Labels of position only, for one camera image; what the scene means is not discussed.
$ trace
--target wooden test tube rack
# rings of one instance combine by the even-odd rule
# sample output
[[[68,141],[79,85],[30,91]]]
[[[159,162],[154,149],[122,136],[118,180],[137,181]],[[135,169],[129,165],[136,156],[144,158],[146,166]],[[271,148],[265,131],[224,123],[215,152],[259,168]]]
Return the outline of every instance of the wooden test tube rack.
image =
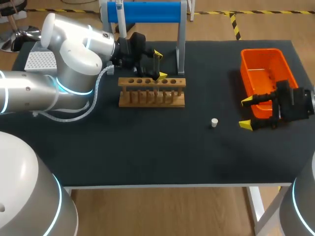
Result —
[[[119,78],[120,107],[185,107],[186,79]]]

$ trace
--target black tablecloth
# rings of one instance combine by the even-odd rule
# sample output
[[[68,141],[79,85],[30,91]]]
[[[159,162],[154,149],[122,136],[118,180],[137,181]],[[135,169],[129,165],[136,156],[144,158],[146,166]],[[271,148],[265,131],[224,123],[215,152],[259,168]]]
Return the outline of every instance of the black tablecloth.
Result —
[[[175,44],[151,42],[161,71],[176,75]],[[23,70],[32,44],[13,70]],[[292,182],[315,150],[314,117],[276,130],[250,132],[240,75],[245,48],[282,50],[299,86],[311,83],[290,41],[186,43],[184,109],[119,108],[116,71],[100,84],[87,118],[58,123],[30,113],[0,117],[0,131],[27,142],[64,186]],[[210,129],[212,118],[219,124]]]

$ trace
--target small white cylinder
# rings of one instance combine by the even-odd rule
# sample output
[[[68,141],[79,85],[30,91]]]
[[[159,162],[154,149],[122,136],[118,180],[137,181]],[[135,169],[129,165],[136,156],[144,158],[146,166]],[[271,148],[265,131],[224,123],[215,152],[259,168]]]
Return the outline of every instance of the small white cylinder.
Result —
[[[213,118],[213,119],[211,120],[211,126],[215,128],[217,124],[218,124],[218,119]]]

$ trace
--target orange plastic bin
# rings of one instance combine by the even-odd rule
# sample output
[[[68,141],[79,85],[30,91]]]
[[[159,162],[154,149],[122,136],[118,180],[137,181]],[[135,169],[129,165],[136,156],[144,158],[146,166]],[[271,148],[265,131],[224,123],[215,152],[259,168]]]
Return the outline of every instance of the orange plastic bin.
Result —
[[[241,74],[248,97],[276,90],[276,82],[281,80],[288,80],[291,88],[298,88],[279,49],[244,49],[241,57]],[[272,115],[272,102],[253,105],[252,111],[257,118],[269,118]]]

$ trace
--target chair base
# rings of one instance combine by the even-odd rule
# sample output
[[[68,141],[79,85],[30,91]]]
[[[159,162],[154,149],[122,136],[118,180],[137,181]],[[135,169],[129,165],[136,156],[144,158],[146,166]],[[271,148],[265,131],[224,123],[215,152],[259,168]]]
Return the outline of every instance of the chair base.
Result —
[[[0,34],[0,49],[8,53],[17,53],[24,42],[40,41],[41,31],[33,26],[20,27]]]

